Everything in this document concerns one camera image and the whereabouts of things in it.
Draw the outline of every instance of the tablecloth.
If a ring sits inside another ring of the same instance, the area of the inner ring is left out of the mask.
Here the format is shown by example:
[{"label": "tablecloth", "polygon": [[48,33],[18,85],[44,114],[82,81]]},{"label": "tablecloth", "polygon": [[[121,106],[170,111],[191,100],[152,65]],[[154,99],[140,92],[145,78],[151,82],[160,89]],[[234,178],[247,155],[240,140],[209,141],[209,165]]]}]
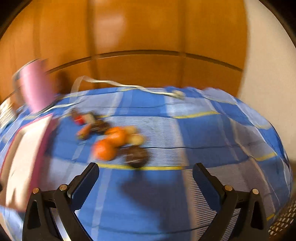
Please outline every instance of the tablecloth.
[{"label": "tablecloth", "polygon": [[[152,89],[180,90],[185,98],[133,88],[104,88],[79,92],[75,105],[81,112],[103,115],[111,126],[136,126],[147,137],[142,146],[149,153],[149,162],[142,170],[126,166],[124,156],[110,162],[96,160],[91,147],[103,136],[77,140],[81,127],[68,115],[73,106],[58,108],[50,111],[60,120],[44,157],[41,190],[68,184],[89,162],[96,162],[99,178],[76,212],[94,241],[198,240],[216,214],[192,177],[193,165],[201,162],[224,185],[240,191],[257,188],[271,224],[287,202],[292,183],[288,157],[273,126],[222,90]],[[59,104],[73,102],[74,95],[66,95]],[[0,164],[15,132],[34,118],[24,107],[1,133]],[[21,240],[24,214],[4,207],[0,211],[13,238]],[[238,213],[234,212],[222,240],[228,239]]]}]

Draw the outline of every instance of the metal grille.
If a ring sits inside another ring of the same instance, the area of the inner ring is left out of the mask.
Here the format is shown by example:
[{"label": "metal grille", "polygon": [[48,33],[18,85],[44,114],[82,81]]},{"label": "metal grille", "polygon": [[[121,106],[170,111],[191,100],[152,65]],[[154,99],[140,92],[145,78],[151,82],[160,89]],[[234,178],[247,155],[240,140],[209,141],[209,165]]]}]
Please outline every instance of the metal grille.
[{"label": "metal grille", "polygon": [[269,227],[268,233],[270,240],[284,240],[282,237],[287,232],[292,231],[292,227],[295,225],[296,219],[296,196],[291,202],[282,210],[275,222]]}]

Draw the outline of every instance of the wooden panel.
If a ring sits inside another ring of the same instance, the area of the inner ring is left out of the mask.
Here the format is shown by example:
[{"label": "wooden panel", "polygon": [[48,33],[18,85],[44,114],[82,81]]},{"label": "wooden panel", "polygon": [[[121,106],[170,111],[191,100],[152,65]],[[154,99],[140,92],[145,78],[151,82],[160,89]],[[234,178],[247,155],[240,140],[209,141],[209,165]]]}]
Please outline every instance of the wooden panel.
[{"label": "wooden panel", "polygon": [[247,46],[243,0],[186,0],[185,51],[241,69]]},{"label": "wooden panel", "polygon": [[40,52],[49,69],[89,56],[87,0],[41,1]]},{"label": "wooden panel", "polygon": [[[83,75],[94,78],[94,76],[92,76],[91,74],[90,61],[71,65],[64,69],[60,69],[56,72],[53,72],[50,74],[50,79],[57,93],[66,94],[70,93],[72,85],[76,78]],[[99,84],[93,84],[82,81],[79,91],[95,88],[99,88]]]},{"label": "wooden panel", "polygon": [[186,58],[184,64],[183,86],[198,89],[213,87],[236,96],[242,72],[199,59]]},{"label": "wooden panel", "polygon": [[97,60],[101,80],[144,87],[177,86],[181,57],[166,55],[126,55]]},{"label": "wooden panel", "polygon": [[0,39],[0,102],[13,92],[11,77],[16,67],[11,55],[11,30],[9,26]]},{"label": "wooden panel", "polygon": [[96,54],[179,51],[178,0],[93,0]]},{"label": "wooden panel", "polygon": [[18,70],[27,62],[36,59],[33,43],[33,25],[36,0],[25,7],[11,23],[11,54]]}]

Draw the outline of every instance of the chocolate ball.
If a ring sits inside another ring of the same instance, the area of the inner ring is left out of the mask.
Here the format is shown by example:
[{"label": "chocolate ball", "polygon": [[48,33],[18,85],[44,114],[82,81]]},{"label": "chocolate ball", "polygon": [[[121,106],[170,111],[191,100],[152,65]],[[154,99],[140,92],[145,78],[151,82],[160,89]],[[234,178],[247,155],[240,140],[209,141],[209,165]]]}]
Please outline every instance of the chocolate ball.
[{"label": "chocolate ball", "polygon": [[140,168],[148,161],[147,151],[139,146],[131,146],[126,150],[126,164],[133,168]]},{"label": "chocolate ball", "polygon": [[109,127],[110,125],[107,122],[104,122],[103,120],[96,120],[95,123],[91,125],[91,131],[102,134],[108,130]]}]

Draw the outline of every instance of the orange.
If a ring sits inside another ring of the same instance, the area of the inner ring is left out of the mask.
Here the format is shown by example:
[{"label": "orange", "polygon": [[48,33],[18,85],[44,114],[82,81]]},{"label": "orange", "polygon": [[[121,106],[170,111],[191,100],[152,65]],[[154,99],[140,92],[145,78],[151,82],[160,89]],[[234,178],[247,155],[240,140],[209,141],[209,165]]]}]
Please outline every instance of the orange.
[{"label": "orange", "polygon": [[115,147],[123,146],[127,142],[127,133],[124,128],[119,126],[106,130],[105,135],[107,135],[106,139]]},{"label": "orange", "polygon": [[117,149],[107,139],[103,139],[94,144],[93,152],[96,158],[110,161],[116,157]]}]

